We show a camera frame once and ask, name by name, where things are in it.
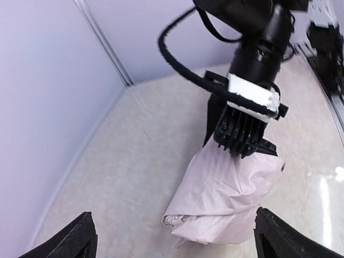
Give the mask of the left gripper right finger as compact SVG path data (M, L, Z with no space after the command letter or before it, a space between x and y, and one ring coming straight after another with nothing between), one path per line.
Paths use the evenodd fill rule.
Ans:
M258 258L340 257L340 254L302 235L266 208L258 208L255 223Z

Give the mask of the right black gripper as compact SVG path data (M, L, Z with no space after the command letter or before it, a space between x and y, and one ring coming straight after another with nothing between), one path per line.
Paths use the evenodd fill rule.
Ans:
M207 103L206 144L211 138L219 148L245 158L255 152L277 156L277 147L263 138L267 123L227 105L211 94Z

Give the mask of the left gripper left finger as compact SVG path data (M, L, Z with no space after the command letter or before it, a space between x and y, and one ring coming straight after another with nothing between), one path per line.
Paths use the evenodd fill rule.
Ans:
M21 258L96 257L97 234L91 212L83 212L56 235Z

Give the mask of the pink and black umbrella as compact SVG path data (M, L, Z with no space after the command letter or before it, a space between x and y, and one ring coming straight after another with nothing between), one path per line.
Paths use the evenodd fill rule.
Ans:
M204 245L239 245L254 234L256 211L282 174L278 156L240 158L213 139L191 159L162 223L172 235Z

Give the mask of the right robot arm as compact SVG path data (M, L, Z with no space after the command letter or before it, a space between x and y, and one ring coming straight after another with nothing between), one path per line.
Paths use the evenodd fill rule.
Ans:
M276 146L264 139L272 119L285 117L275 78L284 61L295 28L294 11L306 11L307 1L195 1L194 6L171 22L160 34L161 55L186 80L208 91L206 137L232 155L276 154ZM218 40L237 43L226 76L207 71L198 76L168 51L166 37L177 24L198 12L207 30ZM210 16L240 33L233 40L214 28Z

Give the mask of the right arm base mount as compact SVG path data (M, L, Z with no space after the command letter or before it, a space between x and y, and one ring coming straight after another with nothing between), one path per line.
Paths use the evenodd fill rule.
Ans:
M343 35L339 25L321 27L310 22L307 37L317 52L317 67L321 75L333 79L343 93Z

